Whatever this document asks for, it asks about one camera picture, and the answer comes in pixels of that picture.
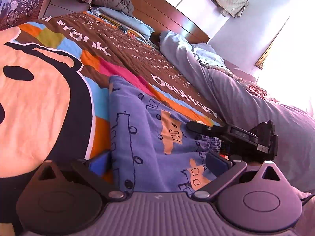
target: brown bed frame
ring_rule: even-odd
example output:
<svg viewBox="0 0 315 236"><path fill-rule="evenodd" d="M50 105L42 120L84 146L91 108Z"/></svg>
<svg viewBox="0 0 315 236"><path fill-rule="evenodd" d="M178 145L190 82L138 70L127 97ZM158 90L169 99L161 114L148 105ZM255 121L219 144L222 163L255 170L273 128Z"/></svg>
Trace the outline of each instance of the brown bed frame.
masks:
<svg viewBox="0 0 315 236"><path fill-rule="evenodd" d="M207 43L209 37L189 18L165 0L131 0L133 15L151 26L155 32L150 40L158 44L162 31L171 30L184 36L189 43Z"/></svg>

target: colorful bedspread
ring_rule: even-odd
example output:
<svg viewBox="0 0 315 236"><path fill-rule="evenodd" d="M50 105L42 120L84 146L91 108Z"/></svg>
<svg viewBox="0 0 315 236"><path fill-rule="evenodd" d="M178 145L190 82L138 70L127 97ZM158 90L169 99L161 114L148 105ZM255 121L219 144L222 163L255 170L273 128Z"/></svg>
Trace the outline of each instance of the colorful bedspread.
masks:
<svg viewBox="0 0 315 236"><path fill-rule="evenodd" d="M45 159L62 164L111 148L111 75L187 120L223 124L159 51L88 12L9 28L0 42L0 223L18 227L15 202Z"/></svg>

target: light blue pillow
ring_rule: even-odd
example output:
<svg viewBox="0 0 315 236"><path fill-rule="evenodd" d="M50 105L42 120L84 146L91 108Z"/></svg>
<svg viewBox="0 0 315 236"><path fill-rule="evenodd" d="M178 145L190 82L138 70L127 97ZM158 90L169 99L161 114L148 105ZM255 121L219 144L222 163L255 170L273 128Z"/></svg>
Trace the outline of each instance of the light blue pillow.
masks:
<svg viewBox="0 0 315 236"><path fill-rule="evenodd" d="M210 44L207 44L207 43L192 44L192 47L194 47L194 48L201 48L201 49L203 49L203 50L212 52L212 53L214 53L215 55L217 55L216 52L215 52L215 50L214 50L214 48L212 48L212 46L211 46Z"/></svg>
<svg viewBox="0 0 315 236"><path fill-rule="evenodd" d="M122 11L115 11L106 7L92 7L91 11L98 15L99 14L108 15L113 19L125 24L126 26L133 28L134 30L141 33L147 41L149 40L151 33L154 32L154 29L149 25L144 24L142 21L136 18L127 16Z"/></svg>

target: pink fabric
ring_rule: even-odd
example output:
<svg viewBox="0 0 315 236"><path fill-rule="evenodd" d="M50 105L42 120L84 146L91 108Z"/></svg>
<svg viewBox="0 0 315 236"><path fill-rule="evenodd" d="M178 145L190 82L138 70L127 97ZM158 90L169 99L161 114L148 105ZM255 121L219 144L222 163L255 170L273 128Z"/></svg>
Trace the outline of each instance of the pink fabric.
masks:
<svg viewBox="0 0 315 236"><path fill-rule="evenodd" d="M311 193L303 193L300 190L292 187L293 191L300 199L306 198ZM315 235L315 197L303 206L302 214L298 220L294 230L301 236Z"/></svg>
<svg viewBox="0 0 315 236"><path fill-rule="evenodd" d="M141 76L136 77L132 72L124 67L116 66L103 59L100 59L100 72L107 76L119 75L130 82L133 86L142 90L144 93L154 97L154 94L147 88L146 80Z"/></svg>

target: ribbed surface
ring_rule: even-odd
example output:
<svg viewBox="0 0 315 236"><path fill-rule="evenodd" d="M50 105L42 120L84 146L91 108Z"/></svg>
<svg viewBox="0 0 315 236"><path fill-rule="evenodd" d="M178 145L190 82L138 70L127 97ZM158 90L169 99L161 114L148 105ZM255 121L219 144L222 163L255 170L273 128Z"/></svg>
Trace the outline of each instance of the ribbed surface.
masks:
<svg viewBox="0 0 315 236"><path fill-rule="evenodd" d="M35 236L27 233L24 236ZM208 203L185 193L134 193L132 198L108 205L91 227L73 236L249 236L227 225ZM278 236L295 236L283 232Z"/></svg>

